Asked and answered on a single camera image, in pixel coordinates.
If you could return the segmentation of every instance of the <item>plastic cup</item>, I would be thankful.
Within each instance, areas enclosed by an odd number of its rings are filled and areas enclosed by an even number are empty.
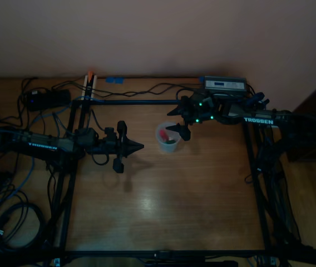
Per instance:
[[[156,139],[157,139],[157,141],[159,143],[160,149],[162,151],[164,151],[164,152],[168,152],[168,153],[173,152],[176,149],[176,147],[177,147],[177,145],[178,145],[178,143],[179,143],[179,141],[181,139],[179,133],[173,132],[173,131],[169,131],[169,130],[167,130],[165,128],[165,127],[173,126],[173,125],[176,125],[176,123],[166,121],[166,122],[163,122],[162,124],[159,124],[157,129],[156,129]],[[175,140],[175,143],[173,143],[173,144],[166,144],[166,143],[164,143],[162,137],[159,134],[160,130],[165,130],[165,132],[167,133],[168,137],[170,137],[173,140]]]

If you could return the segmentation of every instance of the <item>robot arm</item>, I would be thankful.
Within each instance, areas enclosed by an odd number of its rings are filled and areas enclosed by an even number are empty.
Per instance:
[[[260,154],[258,168],[267,168],[274,164],[279,156],[293,147],[316,145],[316,117],[299,115],[290,111],[266,110],[269,100],[263,93],[251,98],[221,97],[210,93],[194,93],[191,97],[182,96],[177,108],[168,116],[180,115],[184,124],[167,127],[176,131],[183,140],[190,140],[189,125],[216,120],[226,125],[255,123],[263,126],[277,126],[282,139],[264,147]]]
[[[144,145],[127,138],[127,126],[124,121],[117,124],[117,132],[113,128],[105,128],[106,137],[98,138],[93,128],[80,129],[75,134],[65,138],[41,135],[13,127],[0,127],[0,152],[15,151],[37,159],[63,163],[66,157],[80,159],[85,153],[90,155],[116,155],[113,169],[123,173],[122,157],[127,157]]]

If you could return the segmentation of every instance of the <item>wooden floor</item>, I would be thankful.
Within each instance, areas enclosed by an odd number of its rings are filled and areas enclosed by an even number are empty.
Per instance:
[[[316,248],[316,162],[289,163],[285,155],[281,157],[281,160],[287,175],[289,196],[294,216],[299,226],[302,242],[305,245],[310,245]],[[226,259],[238,261],[239,266],[249,266],[245,259],[239,258],[223,257],[216,259],[216,261]],[[290,261],[290,263],[292,267],[315,266],[311,264],[296,263],[293,261]],[[142,265],[136,259],[83,258],[73,261],[68,266],[139,267]]]
[[[97,86],[109,91],[142,91],[162,82],[148,80],[131,79],[123,85],[99,81]],[[38,80],[34,86],[50,87],[60,81]],[[16,113],[14,103],[20,84],[21,80],[0,80],[2,116]],[[72,91],[72,97],[80,94]],[[149,98],[172,99],[175,91]],[[113,172],[112,161],[104,167],[94,165],[88,157],[80,162],[68,250],[263,248],[253,188],[243,181],[250,170],[241,127],[203,123],[192,127],[191,141],[182,142],[173,154],[163,154],[154,131],[164,121],[180,121],[165,116],[172,108],[95,107],[102,126],[116,127],[118,120],[125,120],[129,128],[127,136],[145,144],[145,148],[124,159],[123,175]],[[60,118],[66,122],[68,112]],[[55,134],[53,120],[47,118],[46,124],[47,134]],[[38,122],[31,130],[41,132],[43,125]],[[316,163],[290,164],[285,156],[282,162],[302,241],[316,248]],[[16,183],[26,177],[30,167],[30,158],[21,157]],[[46,219],[50,216],[48,177],[44,163],[36,160],[31,179],[23,188],[30,202],[43,210]],[[244,259],[240,263],[247,266]],[[131,259],[77,259],[69,266],[140,266],[140,263]]]

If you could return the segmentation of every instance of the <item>black adapter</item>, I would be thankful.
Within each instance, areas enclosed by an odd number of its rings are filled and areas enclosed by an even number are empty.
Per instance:
[[[48,91],[45,93],[32,91],[26,94],[26,103],[29,111],[68,106],[70,102],[69,90]]]

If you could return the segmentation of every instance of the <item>wall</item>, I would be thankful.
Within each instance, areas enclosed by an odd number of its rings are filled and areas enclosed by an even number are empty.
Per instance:
[[[244,76],[271,106],[316,89],[316,0],[0,1],[0,77]]]

